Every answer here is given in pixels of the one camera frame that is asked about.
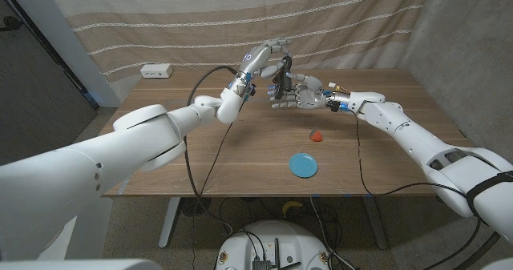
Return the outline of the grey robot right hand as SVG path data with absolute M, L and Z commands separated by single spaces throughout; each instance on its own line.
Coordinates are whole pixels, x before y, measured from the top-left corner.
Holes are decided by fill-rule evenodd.
M 286 73 L 285 80 L 297 83 L 291 91 L 283 93 L 280 99 L 270 98 L 272 108 L 299 107 L 301 109 L 317 109 L 326 107 L 326 97 L 323 95 L 322 82 L 314 76 Z

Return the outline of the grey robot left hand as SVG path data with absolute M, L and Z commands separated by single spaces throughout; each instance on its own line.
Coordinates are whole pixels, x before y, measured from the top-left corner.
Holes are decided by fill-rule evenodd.
M 245 74 L 249 73 L 253 76 L 259 75 L 262 79 L 272 78 L 285 63 L 278 62 L 274 65 L 265 64 L 269 61 L 273 53 L 281 52 L 285 55 L 289 54 L 289 50 L 285 45 L 291 44 L 293 41 L 287 38 L 275 38 L 263 42 L 259 46 L 253 47 L 242 59 L 239 71 Z

